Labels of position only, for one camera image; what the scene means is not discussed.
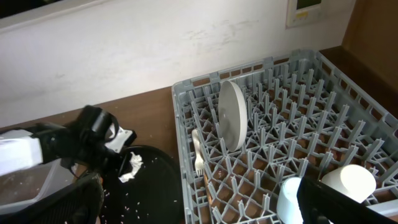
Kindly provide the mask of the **wooden chopstick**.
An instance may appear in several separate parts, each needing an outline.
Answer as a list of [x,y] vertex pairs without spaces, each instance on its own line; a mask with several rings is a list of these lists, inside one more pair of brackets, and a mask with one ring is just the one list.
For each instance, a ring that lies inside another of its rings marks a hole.
[[209,204],[209,207],[211,208],[212,197],[211,197],[210,190],[208,188],[208,178],[207,178],[206,174],[203,175],[203,178],[204,178],[204,183],[205,183],[205,188],[206,188],[206,196],[207,196],[208,204]]

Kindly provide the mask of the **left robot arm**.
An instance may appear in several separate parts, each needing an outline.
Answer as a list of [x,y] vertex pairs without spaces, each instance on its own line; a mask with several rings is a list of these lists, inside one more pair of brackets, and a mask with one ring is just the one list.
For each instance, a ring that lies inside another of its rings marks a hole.
[[66,159],[105,175],[131,171],[127,147],[137,138],[120,127],[116,117],[102,108],[87,105],[77,119],[65,126],[38,123],[1,134],[1,175]]

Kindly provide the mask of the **light blue cup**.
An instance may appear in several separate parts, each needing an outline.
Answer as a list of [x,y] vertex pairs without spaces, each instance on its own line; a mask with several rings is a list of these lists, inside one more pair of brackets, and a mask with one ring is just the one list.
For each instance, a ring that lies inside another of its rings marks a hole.
[[280,188],[277,200],[277,215],[285,224],[302,224],[303,218],[299,208],[297,192],[301,178],[291,177],[286,179]]

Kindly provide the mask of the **white paper cup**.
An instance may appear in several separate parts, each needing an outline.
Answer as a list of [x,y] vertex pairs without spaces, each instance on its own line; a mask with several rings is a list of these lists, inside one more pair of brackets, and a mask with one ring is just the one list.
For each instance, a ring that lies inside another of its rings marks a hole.
[[321,182],[358,203],[364,202],[376,189],[372,173],[356,164],[327,173]]

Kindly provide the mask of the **white napkin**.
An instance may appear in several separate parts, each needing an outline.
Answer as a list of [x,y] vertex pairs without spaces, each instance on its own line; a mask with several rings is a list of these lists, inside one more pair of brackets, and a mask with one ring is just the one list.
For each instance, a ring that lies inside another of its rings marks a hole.
[[119,177],[121,183],[124,184],[134,179],[142,165],[143,165],[142,157],[140,155],[135,155],[133,152],[131,152],[127,171]]

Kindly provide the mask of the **grey plate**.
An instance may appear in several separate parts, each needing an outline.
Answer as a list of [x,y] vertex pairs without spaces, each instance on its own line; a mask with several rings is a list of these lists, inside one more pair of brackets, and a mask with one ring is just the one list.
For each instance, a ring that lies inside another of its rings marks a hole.
[[248,112],[240,87],[231,81],[221,85],[218,99],[218,117],[221,137],[228,151],[242,147],[248,130]]

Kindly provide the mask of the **wall panel device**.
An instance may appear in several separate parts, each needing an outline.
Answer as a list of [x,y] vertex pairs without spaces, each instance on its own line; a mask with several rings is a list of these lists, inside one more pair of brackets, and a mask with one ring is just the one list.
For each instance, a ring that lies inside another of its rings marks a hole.
[[323,17],[322,0],[289,0],[286,28],[318,22]]

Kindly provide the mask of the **grey dishwasher rack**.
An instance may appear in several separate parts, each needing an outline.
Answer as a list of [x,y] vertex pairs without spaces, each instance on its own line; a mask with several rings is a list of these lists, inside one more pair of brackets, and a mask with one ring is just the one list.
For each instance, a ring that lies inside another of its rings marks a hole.
[[[248,131],[237,151],[221,137],[218,99],[225,81],[243,92]],[[397,119],[320,52],[291,54],[184,80],[172,87],[187,223],[279,223],[284,180],[348,164],[376,179],[364,201],[397,215]],[[212,197],[195,172],[197,129]]]

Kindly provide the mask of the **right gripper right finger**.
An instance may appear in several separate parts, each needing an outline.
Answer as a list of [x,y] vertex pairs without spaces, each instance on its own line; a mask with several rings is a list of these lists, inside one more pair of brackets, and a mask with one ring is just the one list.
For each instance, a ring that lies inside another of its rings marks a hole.
[[304,177],[297,191],[303,224],[397,224],[337,190]]

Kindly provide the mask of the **white plastic fork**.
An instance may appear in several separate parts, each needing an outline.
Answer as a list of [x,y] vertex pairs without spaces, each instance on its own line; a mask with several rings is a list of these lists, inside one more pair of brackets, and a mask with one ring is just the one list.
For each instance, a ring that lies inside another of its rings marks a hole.
[[200,141],[198,138],[197,129],[192,130],[192,141],[195,148],[195,172],[199,177],[203,176],[205,173],[204,160],[201,156]]

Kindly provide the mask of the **round black tray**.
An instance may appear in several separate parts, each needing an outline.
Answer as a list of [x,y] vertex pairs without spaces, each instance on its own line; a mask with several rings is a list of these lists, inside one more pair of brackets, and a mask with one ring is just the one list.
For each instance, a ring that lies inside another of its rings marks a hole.
[[104,202],[101,223],[181,223],[183,193],[179,165],[165,152],[152,146],[128,148],[141,156],[142,165],[126,183],[117,173],[103,181]]

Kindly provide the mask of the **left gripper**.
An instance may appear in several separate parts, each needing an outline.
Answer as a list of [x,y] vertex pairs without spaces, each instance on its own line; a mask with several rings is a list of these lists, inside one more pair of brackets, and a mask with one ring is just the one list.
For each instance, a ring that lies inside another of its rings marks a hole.
[[116,153],[104,146],[91,153],[83,163],[101,176],[114,174],[120,177],[127,171],[130,153],[131,151],[127,148],[122,149],[120,153]]

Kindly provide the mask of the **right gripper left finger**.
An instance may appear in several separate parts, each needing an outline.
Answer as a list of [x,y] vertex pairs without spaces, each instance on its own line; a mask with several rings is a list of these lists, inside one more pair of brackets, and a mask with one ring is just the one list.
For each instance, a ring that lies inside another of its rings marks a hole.
[[101,177],[90,173],[25,209],[1,216],[1,224],[95,224],[103,202]]

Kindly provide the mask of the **clear plastic bin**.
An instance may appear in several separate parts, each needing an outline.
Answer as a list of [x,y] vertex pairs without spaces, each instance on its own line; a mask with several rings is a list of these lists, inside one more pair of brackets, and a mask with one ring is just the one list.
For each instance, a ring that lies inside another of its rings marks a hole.
[[1,214],[15,213],[73,182],[60,160],[1,177]]

